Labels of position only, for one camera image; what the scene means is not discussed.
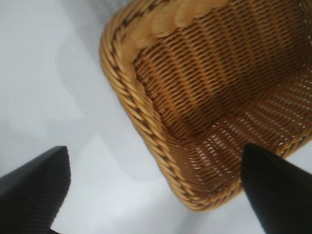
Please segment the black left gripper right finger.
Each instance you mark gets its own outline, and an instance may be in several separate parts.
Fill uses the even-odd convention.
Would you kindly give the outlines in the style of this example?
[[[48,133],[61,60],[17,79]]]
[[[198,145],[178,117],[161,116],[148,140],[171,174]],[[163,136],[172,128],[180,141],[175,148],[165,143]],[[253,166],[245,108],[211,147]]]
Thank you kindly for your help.
[[[312,232],[312,175],[266,149],[247,143],[241,181],[267,234]]]

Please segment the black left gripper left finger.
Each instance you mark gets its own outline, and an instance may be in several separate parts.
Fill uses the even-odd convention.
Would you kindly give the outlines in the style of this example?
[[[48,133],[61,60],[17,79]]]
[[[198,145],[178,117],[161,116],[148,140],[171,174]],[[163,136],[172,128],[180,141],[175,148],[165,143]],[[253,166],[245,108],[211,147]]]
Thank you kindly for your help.
[[[69,191],[66,146],[56,146],[0,178],[0,232],[53,234],[51,226]]]

